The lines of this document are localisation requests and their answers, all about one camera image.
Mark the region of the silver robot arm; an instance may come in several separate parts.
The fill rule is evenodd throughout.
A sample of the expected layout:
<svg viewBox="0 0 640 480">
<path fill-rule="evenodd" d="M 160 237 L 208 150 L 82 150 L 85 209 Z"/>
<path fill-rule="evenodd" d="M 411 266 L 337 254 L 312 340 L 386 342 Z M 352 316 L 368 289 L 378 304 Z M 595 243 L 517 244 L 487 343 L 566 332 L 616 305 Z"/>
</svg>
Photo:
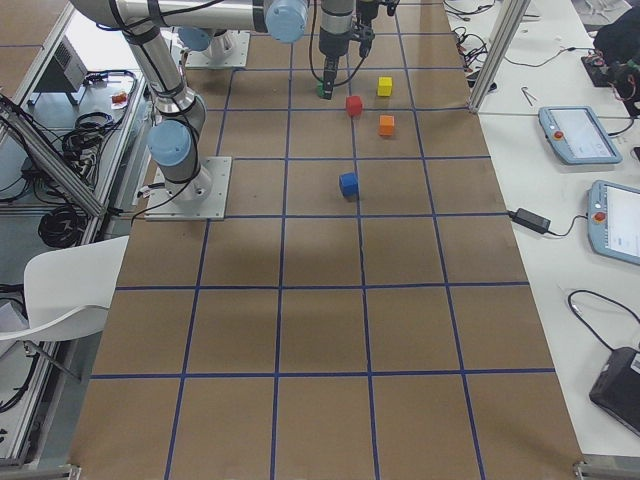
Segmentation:
<svg viewBox="0 0 640 480">
<path fill-rule="evenodd" d="M 206 107 L 173 60 L 162 33 L 170 27 L 195 33 L 249 30 L 281 43 L 304 34 L 310 1 L 76 1 L 74 7 L 98 26 L 122 34 L 141 68 L 160 117 L 148 135 L 153 160 L 176 203 L 203 201 L 212 177 L 200 158 Z"/>
<path fill-rule="evenodd" d="M 349 44 L 360 44 L 360 56 L 365 58 L 371 50 L 375 34 L 372 22 L 378 9 L 384 5 L 393 16 L 396 1 L 323 1 L 321 3 L 320 52 L 328 59 L 337 60 L 347 54 Z M 309 3 L 307 1 L 254 1 L 247 30 L 267 33 L 275 40 L 291 44 L 306 31 Z M 221 27 L 181 25 L 178 35 L 190 50 L 204 51 L 214 38 L 224 36 L 228 30 L 239 30 L 239 25 L 226 23 Z"/>
</svg>

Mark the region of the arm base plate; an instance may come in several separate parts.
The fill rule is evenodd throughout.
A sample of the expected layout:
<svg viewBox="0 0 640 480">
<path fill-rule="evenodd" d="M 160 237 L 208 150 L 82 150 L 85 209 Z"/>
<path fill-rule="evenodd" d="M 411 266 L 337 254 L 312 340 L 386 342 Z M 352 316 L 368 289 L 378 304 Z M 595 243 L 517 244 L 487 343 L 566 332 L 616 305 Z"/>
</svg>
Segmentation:
<svg viewBox="0 0 640 480">
<path fill-rule="evenodd" d="M 231 157 L 205 157 L 199 175 L 184 191 L 169 183 L 153 189 L 148 198 L 144 219 L 148 221 L 223 220 L 226 212 Z"/>
<path fill-rule="evenodd" d="M 204 51 L 186 50 L 184 66 L 187 69 L 244 68 L 248 59 L 250 33 L 227 30 L 215 36 Z"/>
</svg>

